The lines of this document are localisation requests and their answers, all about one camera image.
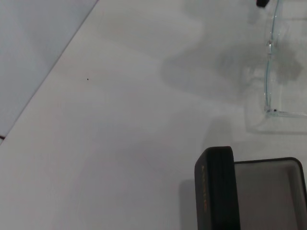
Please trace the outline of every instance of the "white table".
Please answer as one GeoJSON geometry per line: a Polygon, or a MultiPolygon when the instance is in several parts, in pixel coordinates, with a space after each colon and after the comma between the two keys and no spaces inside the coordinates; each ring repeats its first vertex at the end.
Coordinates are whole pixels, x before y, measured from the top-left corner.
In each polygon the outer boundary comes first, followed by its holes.
{"type": "Polygon", "coordinates": [[[265,15],[253,0],[101,0],[0,146],[2,228],[195,230],[210,146],[306,170],[304,130],[250,124],[265,15]]]}

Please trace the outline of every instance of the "transparent container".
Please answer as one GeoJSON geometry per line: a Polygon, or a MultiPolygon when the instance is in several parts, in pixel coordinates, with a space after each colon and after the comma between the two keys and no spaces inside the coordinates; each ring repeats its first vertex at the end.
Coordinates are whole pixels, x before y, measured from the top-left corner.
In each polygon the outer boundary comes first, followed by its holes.
{"type": "Polygon", "coordinates": [[[269,10],[265,111],[307,117],[307,1],[271,0],[269,10]]]}

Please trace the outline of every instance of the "white surface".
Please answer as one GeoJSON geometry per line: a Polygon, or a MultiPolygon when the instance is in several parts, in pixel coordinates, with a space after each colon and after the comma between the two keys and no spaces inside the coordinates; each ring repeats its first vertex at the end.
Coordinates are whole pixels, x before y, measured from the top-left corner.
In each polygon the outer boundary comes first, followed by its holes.
{"type": "Polygon", "coordinates": [[[5,136],[96,0],[0,0],[0,135],[5,136]]]}
{"type": "Polygon", "coordinates": [[[194,164],[210,146],[306,169],[306,132],[251,124],[266,12],[203,3],[96,5],[0,146],[3,229],[195,230],[194,164]]]}

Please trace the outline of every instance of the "white wall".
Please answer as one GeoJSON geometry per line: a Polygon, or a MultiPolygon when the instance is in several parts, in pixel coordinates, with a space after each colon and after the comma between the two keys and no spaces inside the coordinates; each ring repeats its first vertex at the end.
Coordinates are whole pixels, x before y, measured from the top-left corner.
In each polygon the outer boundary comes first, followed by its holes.
{"type": "Polygon", "coordinates": [[[0,135],[44,80],[96,0],[0,0],[0,135]]]}

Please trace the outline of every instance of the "black case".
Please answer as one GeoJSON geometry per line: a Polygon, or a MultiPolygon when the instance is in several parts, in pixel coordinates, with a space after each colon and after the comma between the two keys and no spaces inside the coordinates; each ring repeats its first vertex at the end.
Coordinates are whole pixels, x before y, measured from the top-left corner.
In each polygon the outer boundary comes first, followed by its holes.
{"type": "Polygon", "coordinates": [[[195,164],[199,230],[307,230],[307,196],[295,158],[234,162],[230,147],[195,164]]]}

